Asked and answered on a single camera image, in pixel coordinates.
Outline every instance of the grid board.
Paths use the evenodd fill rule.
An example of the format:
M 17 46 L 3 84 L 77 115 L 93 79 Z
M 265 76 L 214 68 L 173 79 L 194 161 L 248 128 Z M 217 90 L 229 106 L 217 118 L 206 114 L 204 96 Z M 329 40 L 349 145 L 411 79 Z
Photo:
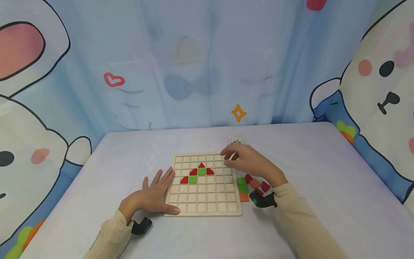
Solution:
M 175 155 L 172 167 L 176 175 L 166 203 L 181 212 L 165 216 L 241 216 L 236 172 L 223 164 L 220 154 Z
M 235 136 L 229 136 L 227 140 L 227 144 L 230 145 L 231 143 L 234 143 L 235 141 L 240 141 L 242 144 L 247 145 L 246 137 L 235 137 Z

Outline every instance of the pile of blocks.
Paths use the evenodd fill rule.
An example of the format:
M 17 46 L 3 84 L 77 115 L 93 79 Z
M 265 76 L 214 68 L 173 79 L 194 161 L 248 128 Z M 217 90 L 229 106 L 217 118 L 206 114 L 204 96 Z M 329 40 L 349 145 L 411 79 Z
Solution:
M 249 187 L 247 186 L 247 184 L 250 184 L 262 196 L 264 193 L 270 190 L 270 185 L 267 182 L 263 181 L 260 184 L 260 182 L 257 179 L 254 179 L 251 175 L 246 174 L 245 177 L 237 178 L 237 185 L 241 202 L 249 201 Z

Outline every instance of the orange star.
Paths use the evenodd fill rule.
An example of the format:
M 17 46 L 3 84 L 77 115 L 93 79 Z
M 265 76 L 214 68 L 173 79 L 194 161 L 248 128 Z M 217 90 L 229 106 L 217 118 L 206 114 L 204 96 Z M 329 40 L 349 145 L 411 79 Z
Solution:
M 236 108 L 231 111 L 231 113 L 234 115 L 237 122 L 240 122 L 241 119 L 247 115 L 247 112 L 241 109 L 240 104 L 236 104 Z

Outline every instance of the green square block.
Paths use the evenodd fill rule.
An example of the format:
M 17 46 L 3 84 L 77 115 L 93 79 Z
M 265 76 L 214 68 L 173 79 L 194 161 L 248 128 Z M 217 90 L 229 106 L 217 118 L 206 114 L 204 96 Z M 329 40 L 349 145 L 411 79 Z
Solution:
M 246 179 L 244 177 L 238 177 L 237 178 L 237 185 L 245 185 L 246 183 Z
M 249 187 L 247 186 L 247 184 L 242 184 L 238 186 L 238 191 L 241 193 L 245 193 L 248 194 L 249 193 Z
M 198 175 L 205 175 L 206 174 L 206 169 L 204 168 L 198 168 L 197 170 L 197 174 Z
M 188 177 L 188 183 L 189 184 L 196 184 L 197 183 L 197 175 L 190 175 Z

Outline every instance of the table surface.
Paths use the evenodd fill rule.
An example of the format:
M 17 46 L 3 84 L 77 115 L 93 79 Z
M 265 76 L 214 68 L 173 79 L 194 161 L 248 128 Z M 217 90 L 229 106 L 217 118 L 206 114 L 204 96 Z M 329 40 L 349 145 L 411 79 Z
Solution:
M 304 195 L 350 258 L 411 258 L 414 222 L 354 148 L 330 123 L 108 133 L 21 259 L 82 258 L 100 225 L 145 176 L 167 169 L 174 154 L 219 152 L 245 136 Z M 272 208 L 242 203 L 239 217 L 149 216 L 121 258 L 294 258 Z

